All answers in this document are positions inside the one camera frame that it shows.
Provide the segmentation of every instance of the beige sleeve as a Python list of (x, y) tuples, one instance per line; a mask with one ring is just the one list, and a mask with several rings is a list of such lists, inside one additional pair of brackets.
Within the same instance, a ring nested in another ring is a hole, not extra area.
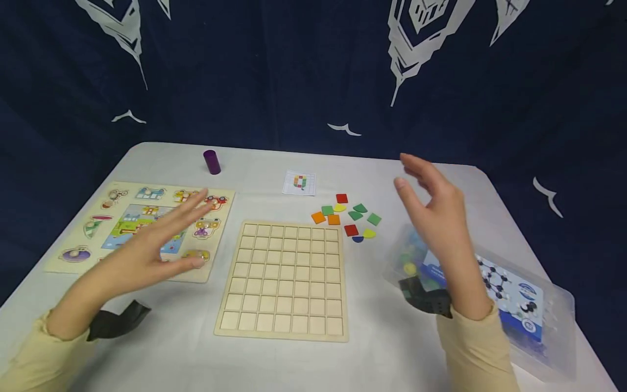
[(519, 392), (510, 362), (510, 343), (498, 307), (481, 321), (467, 319), (451, 307), (452, 319), (437, 317), (440, 342), (456, 392)]
[(9, 369), (0, 377), (0, 392), (61, 392), (91, 356), (89, 330), (72, 341), (50, 336), (48, 314), (35, 321)]

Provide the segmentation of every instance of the black wrist strap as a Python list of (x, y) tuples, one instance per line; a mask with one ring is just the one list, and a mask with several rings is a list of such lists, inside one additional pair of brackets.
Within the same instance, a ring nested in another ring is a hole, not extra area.
[(420, 278), (413, 276), (399, 280), (398, 284), (410, 305), (423, 312), (441, 314), (449, 319), (451, 314), (451, 295), (446, 289), (425, 291)]
[(140, 304), (136, 300), (133, 300), (120, 315), (101, 310), (89, 325), (87, 341), (113, 339), (114, 337), (126, 335), (137, 328), (150, 311), (149, 307)]

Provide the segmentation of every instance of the yellow semicircle tile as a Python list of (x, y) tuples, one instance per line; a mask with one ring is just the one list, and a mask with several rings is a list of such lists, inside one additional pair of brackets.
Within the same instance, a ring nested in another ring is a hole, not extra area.
[(370, 229), (364, 230), (364, 238), (374, 238), (376, 236), (377, 236), (377, 233), (375, 233), (374, 231)]
[(346, 206), (344, 206), (343, 204), (336, 204), (335, 207), (333, 207), (333, 211), (335, 211), (336, 213), (341, 213), (343, 210), (346, 209)]

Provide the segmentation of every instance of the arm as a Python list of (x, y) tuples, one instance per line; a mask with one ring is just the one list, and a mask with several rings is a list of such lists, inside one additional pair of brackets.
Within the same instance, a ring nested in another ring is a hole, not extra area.
[(407, 154), (401, 154), (401, 162), (431, 195), (424, 205), (407, 180), (394, 180), (412, 224), (446, 277), (453, 319), (439, 316), (438, 333), (455, 390), (518, 391), (509, 341), (475, 260), (463, 193), (430, 162)]
[(93, 351), (87, 342), (89, 325), (112, 298), (201, 268), (202, 258), (162, 262), (161, 246), (204, 216), (211, 205), (195, 208), (206, 189), (142, 229), (80, 277), (57, 306), (37, 320), (9, 369), (0, 378), (0, 392), (60, 392), (86, 363)]

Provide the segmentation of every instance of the pattern card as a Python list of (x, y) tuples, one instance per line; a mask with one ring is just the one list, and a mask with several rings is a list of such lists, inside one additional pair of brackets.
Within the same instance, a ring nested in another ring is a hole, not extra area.
[(349, 340), (341, 228), (245, 221), (237, 244), (216, 335)]
[(283, 182), (283, 193), (315, 196), (315, 173), (299, 173), (288, 170)]

